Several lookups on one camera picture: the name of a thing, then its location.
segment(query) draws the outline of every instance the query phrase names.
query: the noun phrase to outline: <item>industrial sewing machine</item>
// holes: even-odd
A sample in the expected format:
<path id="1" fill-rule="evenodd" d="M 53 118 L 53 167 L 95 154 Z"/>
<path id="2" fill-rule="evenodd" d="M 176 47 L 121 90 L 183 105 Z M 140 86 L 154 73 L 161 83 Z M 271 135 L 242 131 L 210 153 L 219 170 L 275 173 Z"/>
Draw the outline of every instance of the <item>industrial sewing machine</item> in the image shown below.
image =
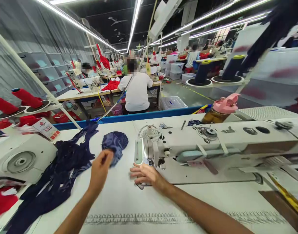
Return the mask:
<path id="1" fill-rule="evenodd" d="M 158 141 L 136 140 L 135 162 L 154 166 L 173 184 L 250 181 L 254 175 L 243 172 L 298 164 L 298 118 L 184 126 L 161 133 Z"/>

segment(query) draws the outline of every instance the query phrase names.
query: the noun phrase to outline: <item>box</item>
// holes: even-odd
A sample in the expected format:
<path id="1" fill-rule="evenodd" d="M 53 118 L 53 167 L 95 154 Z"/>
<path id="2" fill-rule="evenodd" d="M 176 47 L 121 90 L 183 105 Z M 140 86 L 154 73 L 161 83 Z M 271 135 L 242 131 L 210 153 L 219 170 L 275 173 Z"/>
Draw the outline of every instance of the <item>box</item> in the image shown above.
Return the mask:
<path id="1" fill-rule="evenodd" d="M 39 118 L 39 121 L 32 126 L 24 125 L 19 127 L 19 123 L 15 125 L 15 128 L 21 133 L 38 132 L 45 136 L 48 140 L 54 141 L 59 136 L 60 131 L 57 130 L 50 122 L 45 118 Z"/>

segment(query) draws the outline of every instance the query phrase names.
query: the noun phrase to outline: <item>dark blue fabric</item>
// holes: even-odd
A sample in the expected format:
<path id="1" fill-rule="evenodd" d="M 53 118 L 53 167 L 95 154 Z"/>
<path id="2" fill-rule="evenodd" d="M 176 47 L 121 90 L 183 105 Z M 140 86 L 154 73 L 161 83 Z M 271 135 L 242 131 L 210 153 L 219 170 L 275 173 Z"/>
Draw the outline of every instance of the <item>dark blue fabric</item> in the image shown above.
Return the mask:
<path id="1" fill-rule="evenodd" d="M 71 140 L 56 143 L 58 151 L 55 159 L 38 183 L 30 186 L 20 197 L 23 202 L 7 225 L 7 234 L 23 234 L 40 215 L 52 211 L 70 197 L 76 177 L 91 167 L 90 160 L 95 157 L 90 153 L 89 140 L 98 132 L 98 125 L 90 121 L 87 124 Z M 85 141 L 77 145 L 84 134 Z"/>
<path id="2" fill-rule="evenodd" d="M 110 167 L 113 167 L 118 163 L 122 157 L 122 150 L 127 147 L 128 143 L 129 139 L 122 132 L 111 132 L 104 135 L 101 148 L 103 150 L 111 149 L 114 152 L 114 157 Z"/>

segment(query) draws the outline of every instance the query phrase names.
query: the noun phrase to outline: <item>ceiling fan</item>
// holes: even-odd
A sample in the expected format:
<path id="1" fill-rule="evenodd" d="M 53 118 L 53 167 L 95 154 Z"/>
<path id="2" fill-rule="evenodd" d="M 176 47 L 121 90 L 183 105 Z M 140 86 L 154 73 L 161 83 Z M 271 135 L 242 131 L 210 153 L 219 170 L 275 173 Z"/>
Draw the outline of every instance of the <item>ceiling fan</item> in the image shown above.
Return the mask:
<path id="1" fill-rule="evenodd" d="M 127 20 L 117 20 L 117 19 L 114 19 L 113 17 L 109 17 L 108 19 L 114 21 L 114 23 L 111 24 L 111 26 L 113 26 L 113 25 L 115 25 L 115 24 L 117 24 L 117 23 L 121 23 L 121 22 L 125 22 L 125 21 L 127 21 Z"/>

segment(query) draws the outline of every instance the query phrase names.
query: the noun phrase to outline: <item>human hand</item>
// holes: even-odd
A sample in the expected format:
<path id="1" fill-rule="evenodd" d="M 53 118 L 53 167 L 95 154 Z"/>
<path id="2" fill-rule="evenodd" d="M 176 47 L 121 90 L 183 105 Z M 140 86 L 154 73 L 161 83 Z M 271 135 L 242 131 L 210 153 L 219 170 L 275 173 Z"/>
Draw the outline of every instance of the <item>human hand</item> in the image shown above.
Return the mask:
<path id="1" fill-rule="evenodd" d="M 113 151 L 105 149 L 100 152 L 92 163 L 91 180 L 87 192 L 95 198 L 97 198 L 101 190 L 103 190 L 112 159 Z"/>
<path id="2" fill-rule="evenodd" d="M 165 194 L 167 187 L 170 185 L 170 183 L 168 183 L 154 167 L 149 166 L 148 164 L 143 163 L 137 165 L 134 163 L 134 167 L 130 168 L 130 171 L 132 172 L 130 174 L 131 178 L 137 177 L 137 179 L 135 179 L 136 184 L 150 183 L 162 194 Z"/>

